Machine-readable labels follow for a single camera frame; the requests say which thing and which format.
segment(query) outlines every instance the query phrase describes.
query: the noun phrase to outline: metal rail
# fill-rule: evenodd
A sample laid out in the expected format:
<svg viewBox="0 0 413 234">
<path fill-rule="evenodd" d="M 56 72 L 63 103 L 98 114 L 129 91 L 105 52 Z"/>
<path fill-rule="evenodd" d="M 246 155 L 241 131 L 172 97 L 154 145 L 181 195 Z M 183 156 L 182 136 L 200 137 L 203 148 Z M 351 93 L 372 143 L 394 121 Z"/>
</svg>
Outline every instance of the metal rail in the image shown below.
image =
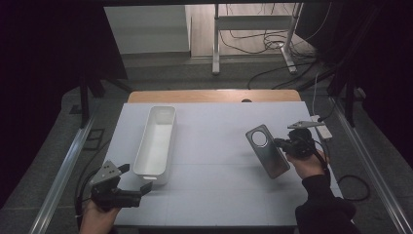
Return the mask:
<svg viewBox="0 0 413 234">
<path fill-rule="evenodd" d="M 79 154 L 82 150 L 83 144 L 88 137 L 89 131 L 94 123 L 95 114 L 100 105 L 100 101 L 96 101 L 89 121 L 86 123 L 83 129 L 79 129 L 72 145 L 70 145 L 69 151 L 61 164 L 60 169 L 56 175 L 55 181 L 52 184 L 51 189 L 43 202 L 42 208 L 40 209 L 37 217 L 30 228 L 29 233 L 45 233 L 49 223 L 52 220 L 52 216 L 55 213 L 58 201 L 60 200 L 61 194 L 63 193 L 64 187 L 70 178 L 70 174 L 76 164 Z"/>
<path fill-rule="evenodd" d="M 332 104 L 334 104 L 335 100 L 332 97 L 329 100 Z M 343 114 L 343 106 L 340 104 L 340 102 L 337 102 L 336 104 L 338 108 L 335 109 L 335 112 L 339 117 L 344 130 L 349 136 L 349 139 L 352 142 L 352 145 L 355 148 L 362 165 L 366 169 L 367 174 L 370 176 L 379 197 L 382 199 L 383 204 L 385 205 L 391 219 L 393 220 L 398 233 L 413 233 L 413 230 L 406 218 L 403 208 L 380 174 L 379 169 L 377 168 L 376 164 L 373 161 L 373 158 L 362 142 L 362 139 L 357 133 L 357 130 L 355 128 L 352 128 L 347 122 L 346 117 Z"/>
</svg>

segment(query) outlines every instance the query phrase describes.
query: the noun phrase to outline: black sleeve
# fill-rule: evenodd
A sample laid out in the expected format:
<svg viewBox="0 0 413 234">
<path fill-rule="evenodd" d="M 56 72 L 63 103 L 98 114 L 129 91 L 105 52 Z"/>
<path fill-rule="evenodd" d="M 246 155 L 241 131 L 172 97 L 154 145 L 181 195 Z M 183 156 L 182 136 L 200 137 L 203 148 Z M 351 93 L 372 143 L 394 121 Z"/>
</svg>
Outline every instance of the black sleeve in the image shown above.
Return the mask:
<svg viewBox="0 0 413 234">
<path fill-rule="evenodd" d="M 308 200 L 295 210 L 300 234 L 360 233 L 352 223 L 355 206 L 334 197 L 325 175 L 306 177 L 302 183 L 308 192 Z"/>
</svg>

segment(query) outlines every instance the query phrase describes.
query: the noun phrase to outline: power strip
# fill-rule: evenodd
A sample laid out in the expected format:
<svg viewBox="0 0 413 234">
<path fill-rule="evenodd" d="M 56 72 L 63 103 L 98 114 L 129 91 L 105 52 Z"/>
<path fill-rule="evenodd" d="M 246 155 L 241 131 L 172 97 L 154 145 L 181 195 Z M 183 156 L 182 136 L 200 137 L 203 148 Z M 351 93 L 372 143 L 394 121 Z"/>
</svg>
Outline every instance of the power strip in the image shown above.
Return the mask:
<svg viewBox="0 0 413 234">
<path fill-rule="evenodd" d="M 313 120 L 313 122 L 317 122 L 318 119 L 319 119 L 319 116 L 314 115 L 314 116 L 311 117 L 311 119 Z M 322 139 L 329 140 L 329 139 L 333 138 L 333 135 L 331 134 L 331 132 L 327 129 L 327 127 L 325 125 L 317 126 L 316 129 L 317 129 L 317 132 L 319 133 L 319 135 L 321 136 Z"/>
</svg>

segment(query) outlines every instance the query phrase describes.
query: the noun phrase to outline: hand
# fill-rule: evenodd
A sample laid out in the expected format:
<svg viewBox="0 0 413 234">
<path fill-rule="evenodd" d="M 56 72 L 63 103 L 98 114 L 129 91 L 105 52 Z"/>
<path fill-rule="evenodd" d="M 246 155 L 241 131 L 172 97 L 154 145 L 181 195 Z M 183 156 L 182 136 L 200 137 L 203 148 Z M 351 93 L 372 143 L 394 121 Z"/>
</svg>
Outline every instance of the hand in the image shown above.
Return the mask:
<svg viewBox="0 0 413 234">
<path fill-rule="evenodd" d="M 81 234 L 107 234 L 112 229 L 116 215 L 120 208 L 114 208 L 104 212 L 92 200 L 87 204 L 83 213 Z"/>
<path fill-rule="evenodd" d="M 321 155 L 321 157 L 324 159 L 324 153 L 319 150 L 318 152 L 319 155 Z M 294 165 L 295 171 L 302 179 L 309 176 L 324 175 L 324 170 L 321 167 L 321 162 L 314 154 L 306 159 L 297 159 L 289 154 L 286 154 L 286 160 Z"/>
</svg>

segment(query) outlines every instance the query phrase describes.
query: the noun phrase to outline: table leg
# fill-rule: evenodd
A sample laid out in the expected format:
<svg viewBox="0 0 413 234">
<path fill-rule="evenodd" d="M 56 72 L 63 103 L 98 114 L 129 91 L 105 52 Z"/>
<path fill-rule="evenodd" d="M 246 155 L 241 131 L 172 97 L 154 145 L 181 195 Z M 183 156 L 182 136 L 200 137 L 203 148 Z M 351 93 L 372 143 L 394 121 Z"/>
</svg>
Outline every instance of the table leg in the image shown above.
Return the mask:
<svg viewBox="0 0 413 234">
<path fill-rule="evenodd" d="M 297 73 L 297 68 L 295 67 L 294 61 L 291 58 L 289 45 L 291 43 L 292 35 L 294 34 L 294 31 L 295 31 L 295 26 L 297 25 L 298 15 L 300 14 L 301 5 L 302 5 L 302 3 L 297 3 L 297 6 L 296 6 L 294 12 L 292 13 L 291 25 L 290 25 L 290 28 L 289 28 L 288 33 L 286 35 L 285 44 L 281 48 L 282 55 L 284 57 L 286 65 L 288 66 L 288 70 L 289 70 L 290 74 L 296 74 Z"/>
<path fill-rule="evenodd" d="M 213 29 L 213 54 L 212 54 L 212 74 L 219 74 L 219 42 L 218 42 L 218 15 L 219 4 L 215 4 L 215 18 L 214 18 L 214 29 Z"/>
</svg>

